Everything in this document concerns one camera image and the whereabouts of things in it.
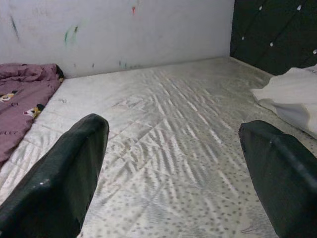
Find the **white patterned mattress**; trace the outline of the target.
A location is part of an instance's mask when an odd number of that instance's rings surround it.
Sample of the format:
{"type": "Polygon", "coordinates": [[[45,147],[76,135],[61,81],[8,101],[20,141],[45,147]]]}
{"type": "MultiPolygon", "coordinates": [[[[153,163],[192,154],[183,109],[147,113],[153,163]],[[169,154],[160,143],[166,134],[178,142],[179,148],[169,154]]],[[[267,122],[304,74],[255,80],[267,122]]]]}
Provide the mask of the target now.
{"type": "Polygon", "coordinates": [[[79,119],[109,123],[79,238],[278,238],[241,150],[266,121],[315,156],[317,140],[256,103],[270,75],[230,58],[65,80],[0,170],[0,204],[79,119]]]}

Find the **purple cartoon-print blanket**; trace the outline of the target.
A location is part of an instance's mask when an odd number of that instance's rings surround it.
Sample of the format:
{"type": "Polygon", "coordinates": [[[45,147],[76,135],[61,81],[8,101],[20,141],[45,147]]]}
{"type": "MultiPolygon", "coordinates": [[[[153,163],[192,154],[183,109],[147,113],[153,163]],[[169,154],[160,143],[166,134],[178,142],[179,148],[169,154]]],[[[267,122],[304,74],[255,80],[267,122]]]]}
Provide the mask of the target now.
{"type": "Polygon", "coordinates": [[[63,80],[57,64],[0,64],[0,168],[63,80]]]}

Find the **black tufted headboard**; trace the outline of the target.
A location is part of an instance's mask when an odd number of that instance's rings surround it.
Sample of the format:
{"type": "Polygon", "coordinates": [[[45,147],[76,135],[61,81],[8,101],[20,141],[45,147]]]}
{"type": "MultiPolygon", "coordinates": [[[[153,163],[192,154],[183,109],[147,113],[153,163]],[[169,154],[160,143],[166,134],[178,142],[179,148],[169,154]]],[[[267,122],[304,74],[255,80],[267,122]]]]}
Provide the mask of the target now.
{"type": "Polygon", "coordinates": [[[317,64],[317,0],[235,0],[230,56],[273,75],[317,64]]]}

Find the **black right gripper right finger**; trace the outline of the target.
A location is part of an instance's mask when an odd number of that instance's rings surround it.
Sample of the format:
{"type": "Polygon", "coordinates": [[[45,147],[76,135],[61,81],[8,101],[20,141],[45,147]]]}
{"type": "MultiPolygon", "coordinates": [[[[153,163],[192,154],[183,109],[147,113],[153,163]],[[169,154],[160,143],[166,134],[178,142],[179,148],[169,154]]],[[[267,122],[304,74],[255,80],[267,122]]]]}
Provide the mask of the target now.
{"type": "Polygon", "coordinates": [[[239,138],[279,238],[317,238],[317,158],[297,138],[262,120],[241,124],[239,138]]]}

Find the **cream pillow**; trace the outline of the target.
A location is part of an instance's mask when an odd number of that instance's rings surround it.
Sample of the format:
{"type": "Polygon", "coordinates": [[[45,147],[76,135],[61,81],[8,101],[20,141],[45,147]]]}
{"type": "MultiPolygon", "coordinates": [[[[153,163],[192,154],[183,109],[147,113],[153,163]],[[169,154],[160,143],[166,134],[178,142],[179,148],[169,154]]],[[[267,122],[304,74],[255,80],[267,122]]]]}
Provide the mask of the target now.
{"type": "Polygon", "coordinates": [[[293,67],[251,92],[262,107],[317,139],[317,64],[293,67]]]}

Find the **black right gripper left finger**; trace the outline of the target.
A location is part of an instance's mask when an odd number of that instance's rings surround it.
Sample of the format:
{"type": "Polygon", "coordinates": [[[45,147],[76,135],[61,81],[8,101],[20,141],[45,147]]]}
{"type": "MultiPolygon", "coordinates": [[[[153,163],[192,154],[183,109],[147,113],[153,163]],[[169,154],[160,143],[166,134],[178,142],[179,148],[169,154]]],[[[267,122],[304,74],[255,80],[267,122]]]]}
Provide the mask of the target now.
{"type": "Polygon", "coordinates": [[[109,124],[89,114],[64,133],[0,205],[0,238],[77,238],[101,172],[109,124]]]}

